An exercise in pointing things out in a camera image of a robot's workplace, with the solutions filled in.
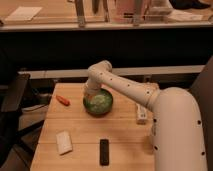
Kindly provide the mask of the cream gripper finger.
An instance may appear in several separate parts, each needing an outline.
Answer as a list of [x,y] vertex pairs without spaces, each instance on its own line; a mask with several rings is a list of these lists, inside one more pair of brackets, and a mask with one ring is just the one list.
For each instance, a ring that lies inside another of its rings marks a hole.
[[96,103],[102,103],[103,97],[101,94],[96,95],[95,97]]
[[83,100],[90,101],[91,98],[92,98],[92,95],[90,95],[88,93],[84,93]]

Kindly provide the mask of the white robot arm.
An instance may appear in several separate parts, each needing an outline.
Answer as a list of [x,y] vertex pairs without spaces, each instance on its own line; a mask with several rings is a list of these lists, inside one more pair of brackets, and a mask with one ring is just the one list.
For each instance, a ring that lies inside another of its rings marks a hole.
[[95,95],[105,84],[153,113],[155,171],[208,171],[201,111],[190,92],[117,76],[107,60],[91,65],[87,73],[86,95]]

